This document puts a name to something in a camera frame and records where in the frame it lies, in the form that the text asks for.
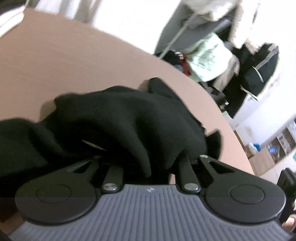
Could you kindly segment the black sweater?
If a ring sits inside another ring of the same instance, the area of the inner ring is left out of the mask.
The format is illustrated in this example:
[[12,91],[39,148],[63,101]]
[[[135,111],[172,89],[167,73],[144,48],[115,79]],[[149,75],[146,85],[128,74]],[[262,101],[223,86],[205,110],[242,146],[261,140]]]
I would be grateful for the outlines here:
[[206,135],[202,123],[161,79],[148,90],[125,86],[87,94],[64,94],[55,110],[34,123],[24,118],[1,121],[1,220],[16,212],[16,191],[26,182],[98,157],[121,164],[132,183],[158,181],[186,153],[218,159],[219,131]]

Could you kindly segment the grey hanging hoodie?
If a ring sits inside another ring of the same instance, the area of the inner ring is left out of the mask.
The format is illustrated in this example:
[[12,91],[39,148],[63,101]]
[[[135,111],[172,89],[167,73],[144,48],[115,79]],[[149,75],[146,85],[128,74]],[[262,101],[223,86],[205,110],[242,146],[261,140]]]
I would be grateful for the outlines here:
[[232,23],[238,1],[181,1],[165,26],[154,53],[163,59]]

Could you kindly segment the light green quilted jacket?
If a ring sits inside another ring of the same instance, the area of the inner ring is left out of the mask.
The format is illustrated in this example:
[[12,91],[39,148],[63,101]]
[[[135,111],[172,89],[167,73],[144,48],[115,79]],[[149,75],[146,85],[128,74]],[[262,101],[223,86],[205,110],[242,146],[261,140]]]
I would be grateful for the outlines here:
[[231,64],[238,65],[238,59],[227,49],[215,33],[183,50],[187,58],[190,78],[196,82],[208,82],[223,74]]

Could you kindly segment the black white-striped jacket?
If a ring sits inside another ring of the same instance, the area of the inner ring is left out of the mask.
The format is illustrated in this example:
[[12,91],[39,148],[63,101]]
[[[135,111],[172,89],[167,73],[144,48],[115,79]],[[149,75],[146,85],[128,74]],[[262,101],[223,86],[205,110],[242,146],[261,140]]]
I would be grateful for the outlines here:
[[254,55],[250,55],[240,70],[240,87],[252,96],[258,96],[273,76],[278,64],[279,47],[264,44]]

